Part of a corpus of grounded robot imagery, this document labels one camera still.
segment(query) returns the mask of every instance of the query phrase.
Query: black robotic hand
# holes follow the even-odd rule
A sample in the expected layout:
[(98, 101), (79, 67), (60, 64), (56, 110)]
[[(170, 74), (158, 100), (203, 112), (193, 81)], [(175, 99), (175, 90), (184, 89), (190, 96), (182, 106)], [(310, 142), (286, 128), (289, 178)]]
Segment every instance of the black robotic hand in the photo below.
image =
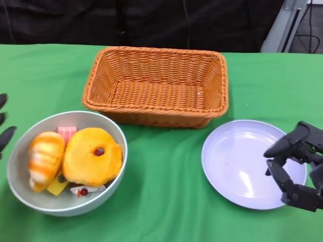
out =
[[(296, 208), (315, 212), (323, 209), (323, 130), (305, 122), (279, 139), (265, 153), (268, 170), (283, 192), (282, 202)], [(310, 178), (316, 189), (294, 184), (283, 169), (290, 158), (300, 164), (309, 163), (312, 167)]]
[[(0, 94), (0, 109), (5, 105), (7, 102), (8, 97), (6, 94)], [(4, 123), (6, 119), (6, 115), (2, 112), (0, 113), (0, 126)], [(14, 135), (14, 132), (16, 130), (15, 126), (11, 126), (7, 128), (1, 135), (0, 135), (0, 159), (2, 157), (1, 152), (4, 150), (4, 148), (9, 143), (10, 139)]]

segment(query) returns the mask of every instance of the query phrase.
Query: round bun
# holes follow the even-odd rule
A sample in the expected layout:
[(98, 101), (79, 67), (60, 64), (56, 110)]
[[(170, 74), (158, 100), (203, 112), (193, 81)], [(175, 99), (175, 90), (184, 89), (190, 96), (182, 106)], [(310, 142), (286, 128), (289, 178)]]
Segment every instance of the round bun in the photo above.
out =
[(121, 147), (103, 129), (80, 130), (67, 144), (63, 174), (70, 182), (100, 187), (116, 178), (121, 167)]

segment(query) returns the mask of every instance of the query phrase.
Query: pink toy item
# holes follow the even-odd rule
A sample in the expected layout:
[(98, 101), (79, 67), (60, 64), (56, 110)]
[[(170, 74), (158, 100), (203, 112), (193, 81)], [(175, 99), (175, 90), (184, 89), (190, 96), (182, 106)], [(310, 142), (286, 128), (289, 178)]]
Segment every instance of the pink toy item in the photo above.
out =
[(76, 132), (77, 132), (77, 129), (75, 126), (58, 127), (58, 133), (63, 136), (66, 145)]

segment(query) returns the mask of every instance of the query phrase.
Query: basket rim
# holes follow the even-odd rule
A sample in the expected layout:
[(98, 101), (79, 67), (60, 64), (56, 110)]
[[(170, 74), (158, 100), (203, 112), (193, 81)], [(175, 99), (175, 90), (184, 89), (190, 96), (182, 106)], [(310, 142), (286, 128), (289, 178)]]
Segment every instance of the basket rim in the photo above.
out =
[[(105, 104), (93, 102), (89, 94), (93, 86), (94, 79), (97, 74), (97, 69), (102, 57), (107, 52), (114, 52), (116, 50), (126, 50), (126, 51), (136, 51), (136, 52), (186, 52), (188, 54), (197, 55), (207, 55), (216, 56), (221, 62), (221, 68), (223, 68), (221, 83), (221, 104), (219, 108), (216, 109), (195, 109), (195, 108), (176, 108), (176, 107), (166, 107), (166, 106), (155, 106), (155, 105), (118, 105), (118, 104)], [(168, 48), (151, 48), (151, 47), (128, 47), (128, 46), (116, 46), (116, 47), (106, 47), (101, 49), (96, 58), (94, 65), (91, 68), (88, 81), (84, 88), (84, 93), (82, 96), (83, 105), (91, 110), (101, 111), (101, 112), (113, 112), (113, 113), (133, 113), (133, 114), (164, 114), (164, 115), (180, 115), (186, 117), (204, 117), (204, 118), (214, 118), (224, 114), (229, 107), (229, 92), (228, 92), (228, 75), (227, 75), (227, 62), (224, 56), (215, 51), (209, 50), (187, 50), (187, 49), (168, 49)]]

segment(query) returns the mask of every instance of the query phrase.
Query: toy food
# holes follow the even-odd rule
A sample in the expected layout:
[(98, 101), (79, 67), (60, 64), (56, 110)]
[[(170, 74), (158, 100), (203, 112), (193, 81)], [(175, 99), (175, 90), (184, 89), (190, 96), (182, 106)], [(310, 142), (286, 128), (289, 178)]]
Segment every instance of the toy food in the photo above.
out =
[(54, 178), (52, 183), (48, 186), (47, 190), (54, 194), (55, 196), (59, 195), (64, 188), (68, 185), (69, 181), (66, 180), (62, 172)]
[(65, 144), (68, 143), (68, 141), (71, 139), (71, 137), (77, 132), (77, 129), (75, 126), (71, 127), (58, 127), (57, 132), (63, 136), (65, 140)]
[(73, 187), (70, 188), (70, 191), (75, 194), (75, 195), (81, 195), (81, 196), (86, 196), (88, 193), (94, 193), (94, 192), (102, 192), (106, 189), (105, 186), (101, 186), (98, 188), (92, 188), (88, 186), (79, 186), (79, 187)]
[(30, 144), (29, 185), (35, 192), (46, 189), (54, 179), (64, 156), (65, 141), (55, 132), (43, 132)]
[(121, 147), (103, 129), (80, 130), (67, 144), (63, 174), (70, 182), (101, 187), (117, 177), (121, 167)]

